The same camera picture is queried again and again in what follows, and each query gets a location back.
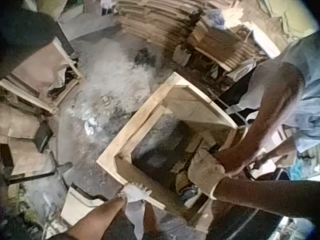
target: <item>shirt sleeve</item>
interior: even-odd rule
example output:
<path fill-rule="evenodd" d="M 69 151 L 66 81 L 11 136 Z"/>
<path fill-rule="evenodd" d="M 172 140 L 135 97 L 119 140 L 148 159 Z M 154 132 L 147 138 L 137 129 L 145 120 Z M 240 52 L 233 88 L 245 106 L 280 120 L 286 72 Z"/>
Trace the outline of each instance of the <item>shirt sleeve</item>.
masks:
<path fill-rule="evenodd" d="M 299 153 L 320 144 L 320 128 L 312 130 L 299 130 L 295 133 L 294 143 Z"/>

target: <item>wooden box frame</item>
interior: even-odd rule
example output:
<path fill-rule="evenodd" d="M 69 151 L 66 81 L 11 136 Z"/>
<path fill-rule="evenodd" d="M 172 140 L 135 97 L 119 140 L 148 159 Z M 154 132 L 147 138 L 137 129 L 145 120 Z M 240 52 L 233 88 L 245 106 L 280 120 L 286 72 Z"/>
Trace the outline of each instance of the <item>wooden box frame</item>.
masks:
<path fill-rule="evenodd" d="M 98 158 L 97 163 L 121 184 L 142 183 L 152 190 L 146 199 L 175 215 L 186 216 L 178 195 L 161 186 L 132 164 L 131 152 L 163 114 L 173 113 L 196 131 L 230 128 L 222 148 L 230 147 L 238 126 L 202 91 L 173 73 L 143 104 Z"/>

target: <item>white glove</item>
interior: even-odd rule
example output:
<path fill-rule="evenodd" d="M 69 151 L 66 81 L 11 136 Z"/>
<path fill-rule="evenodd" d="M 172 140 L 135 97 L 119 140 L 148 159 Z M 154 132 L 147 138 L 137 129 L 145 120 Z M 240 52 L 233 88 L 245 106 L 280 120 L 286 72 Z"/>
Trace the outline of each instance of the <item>white glove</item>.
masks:
<path fill-rule="evenodd" d="M 227 177 L 225 168 L 205 148 L 200 148 L 191 160 L 188 178 L 209 198 L 221 179 Z"/>
<path fill-rule="evenodd" d="M 147 191 L 147 187 L 134 182 L 126 184 L 118 195 L 126 197 L 128 203 L 133 203 L 146 199 L 151 193 L 151 190 Z"/>

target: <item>gray floor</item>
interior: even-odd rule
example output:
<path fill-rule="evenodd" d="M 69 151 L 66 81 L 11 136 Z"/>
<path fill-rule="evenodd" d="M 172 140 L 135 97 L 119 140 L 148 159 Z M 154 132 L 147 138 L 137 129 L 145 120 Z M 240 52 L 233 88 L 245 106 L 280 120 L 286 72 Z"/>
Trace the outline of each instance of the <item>gray floor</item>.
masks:
<path fill-rule="evenodd" d="M 151 46 L 148 48 L 156 56 L 155 67 L 135 66 L 134 58 L 146 43 L 120 30 L 119 26 L 112 26 L 71 42 L 79 54 L 78 68 L 85 81 L 63 103 L 58 121 L 57 159 L 60 163 L 73 163 L 73 168 L 64 174 L 66 183 L 107 199 L 113 198 L 121 185 L 96 160 L 173 72 L 171 61 Z M 34 207 L 41 212 L 43 222 L 50 208 L 63 206 L 66 190 L 57 177 L 30 182 L 26 188 L 30 198 L 39 195 L 41 200 L 35 201 Z M 159 209 L 155 213 L 159 229 L 167 233 L 168 239 L 205 238 L 181 219 Z"/>

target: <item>stack of wooden boards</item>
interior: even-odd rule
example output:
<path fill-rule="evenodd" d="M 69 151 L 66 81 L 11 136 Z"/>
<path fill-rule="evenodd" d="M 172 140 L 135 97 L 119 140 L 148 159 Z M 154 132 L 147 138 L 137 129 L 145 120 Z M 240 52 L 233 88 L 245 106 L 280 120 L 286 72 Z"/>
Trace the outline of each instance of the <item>stack of wooden boards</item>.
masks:
<path fill-rule="evenodd" d="M 204 0 L 118 0 L 125 31 L 174 51 L 192 32 Z"/>
<path fill-rule="evenodd" d="M 260 49 L 241 38 L 238 34 L 212 26 L 206 15 L 196 23 L 188 38 L 196 50 L 230 72 L 243 61 L 259 55 Z"/>

